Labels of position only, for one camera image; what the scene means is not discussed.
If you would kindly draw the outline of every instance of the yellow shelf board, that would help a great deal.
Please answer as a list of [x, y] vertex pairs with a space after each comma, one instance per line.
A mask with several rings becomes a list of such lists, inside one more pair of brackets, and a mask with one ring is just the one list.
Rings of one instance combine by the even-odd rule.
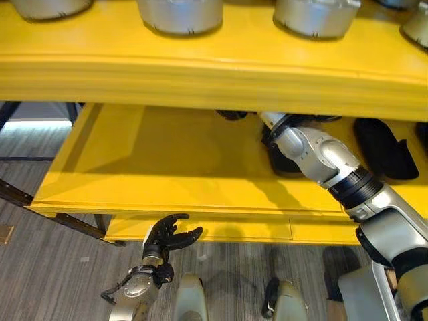
[[[360, 158], [353, 119], [325, 124]], [[427, 155], [415, 124], [386, 122], [407, 138], [418, 179], [392, 186], [428, 217]], [[308, 179], [276, 176], [253, 114], [228, 122], [210, 110], [89, 104], [37, 192], [42, 213], [191, 213], [202, 218], [317, 217], [345, 220]]]
[[427, 119], [428, 55], [399, 33], [408, 13], [363, 1], [343, 39], [311, 41], [273, 12], [228, 1], [221, 28], [185, 39], [147, 29], [136, 1], [44, 23], [0, 1], [0, 99]]
[[[133, 215], [115, 216], [107, 230], [108, 241], [143, 240], [150, 226], [160, 219]], [[301, 220], [257, 219], [193, 219], [179, 221], [177, 233], [190, 231], [198, 226], [204, 228], [200, 241], [258, 242], [258, 243], [305, 243], [356, 245], [356, 226], [337, 221], [317, 222]]]

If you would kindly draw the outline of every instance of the silver pot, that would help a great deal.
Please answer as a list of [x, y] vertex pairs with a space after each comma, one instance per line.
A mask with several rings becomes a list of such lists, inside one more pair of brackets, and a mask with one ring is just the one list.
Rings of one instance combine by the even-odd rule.
[[411, 18], [401, 26], [409, 39], [428, 49], [428, 3], [420, 2]]
[[222, 0], [137, 0], [140, 14], [152, 28], [176, 35], [193, 35], [221, 25]]
[[54, 19], [85, 10], [92, 0], [11, 0], [18, 13], [32, 20]]
[[360, 6], [359, 0], [277, 0], [274, 20], [308, 37], [343, 37]]

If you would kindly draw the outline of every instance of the shelf support leg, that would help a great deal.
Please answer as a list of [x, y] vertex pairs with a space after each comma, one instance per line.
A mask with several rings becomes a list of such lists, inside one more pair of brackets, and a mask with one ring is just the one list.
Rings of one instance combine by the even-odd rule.
[[67, 102], [67, 112], [68, 112], [68, 119], [74, 125], [74, 122], [78, 118], [78, 111], [76, 109], [76, 104], [74, 102]]
[[0, 108], [0, 130], [18, 109], [21, 102], [5, 102]]
[[[21, 191], [17, 187], [14, 187], [13, 185], [9, 184], [8, 182], [2, 179], [0, 179], [0, 198], [14, 205], [17, 205], [18, 207], [25, 208], [25, 209], [27, 209], [26, 206], [31, 205], [31, 202], [33, 201], [32, 195], [27, 194], [24, 191]], [[125, 244], [125, 242], [123, 241], [109, 242], [104, 240], [104, 237], [106, 236], [106, 227], [104, 224], [104, 219], [101, 217], [97, 218], [97, 215], [96, 215], [96, 222], [97, 222], [98, 228], [93, 227], [65, 213], [57, 213], [57, 215], [52, 218], [49, 218], [43, 215], [40, 215], [40, 216], [44, 217], [45, 219], [51, 219], [52, 221], [58, 224], [65, 225], [70, 229], [74, 229], [76, 231], [79, 231], [80, 233], [86, 234], [90, 237], [94, 237], [96, 239], [99, 239], [100, 241], [103, 241], [112, 245], [124, 246]]]

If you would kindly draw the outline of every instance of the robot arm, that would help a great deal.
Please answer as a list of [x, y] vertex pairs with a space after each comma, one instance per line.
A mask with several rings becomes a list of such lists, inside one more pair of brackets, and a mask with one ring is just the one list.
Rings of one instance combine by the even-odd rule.
[[[101, 297], [114, 304], [110, 321], [147, 320], [162, 284], [174, 278], [173, 268], [168, 264], [169, 251], [190, 246], [203, 232], [198, 227], [188, 233], [174, 234], [177, 220], [188, 218], [188, 214], [175, 214], [156, 223], [144, 243], [141, 265], [132, 268], [119, 284], [102, 292]], [[117, 291], [115, 300], [111, 295]]]
[[304, 116], [261, 112], [271, 139], [309, 179], [327, 189], [360, 223], [356, 236], [371, 258], [394, 267], [404, 307], [428, 320], [428, 226], [339, 140], [302, 126]]

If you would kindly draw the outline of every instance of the black metal frame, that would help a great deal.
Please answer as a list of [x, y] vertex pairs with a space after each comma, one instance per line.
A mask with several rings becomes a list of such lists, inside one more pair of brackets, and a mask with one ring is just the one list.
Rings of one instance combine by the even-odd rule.
[[[21, 191], [17, 187], [9, 184], [8, 182], [5, 182], [2, 179], [0, 179], [0, 198], [9, 201], [10, 203], [18, 207], [31, 211], [30, 209], [26, 208], [26, 206], [31, 205], [31, 202], [33, 201], [33, 196], [27, 194], [24, 191]], [[51, 218], [43, 216], [35, 211], [31, 212], [36, 213], [46, 219], [50, 219], [51, 221], [54, 221], [58, 224], [69, 227], [70, 229], [74, 229], [90, 237], [99, 239], [100, 241], [115, 246], [125, 246], [125, 242], [123, 241], [109, 242], [104, 239], [104, 237], [106, 236], [106, 225], [104, 222], [104, 217], [101, 214], [94, 214], [97, 227], [93, 227], [92, 225], [80, 221], [79, 219], [76, 219], [75, 217], [72, 217], [71, 215], [68, 215], [66, 213], [57, 213], [55, 217]]]
[[[17, 110], [21, 102], [6, 102], [0, 108], [0, 130], [4, 124], [12, 117], [13, 113]], [[77, 118], [76, 105], [74, 103], [67, 103], [67, 109], [70, 117], [70, 122], [72, 124]], [[51, 157], [1, 157], [0, 161], [52, 161], [54, 158]], [[90, 224], [87, 224], [71, 215], [66, 213], [57, 213], [55, 217], [46, 217], [35, 211], [32, 211], [26, 206], [30, 206], [33, 201], [33, 196], [18, 189], [17, 187], [9, 184], [8, 182], [0, 179], [0, 198], [18, 206], [23, 209], [27, 209], [33, 213], [36, 213], [46, 219], [50, 219], [58, 224], [74, 229], [80, 233], [88, 235], [90, 237], [99, 239], [100, 241], [115, 245], [115, 246], [125, 246], [124, 241], [115, 241], [109, 242], [104, 239], [106, 236], [106, 224], [104, 222], [104, 217], [101, 214], [94, 214], [95, 222], [97, 227], [93, 227]]]
[[68, 112], [68, 119], [74, 125], [74, 122], [78, 118], [78, 110], [76, 108], [76, 104], [73, 102], [66, 102], [67, 106], [67, 112]]
[[13, 116], [21, 102], [5, 102], [0, 108], [0, 130]]

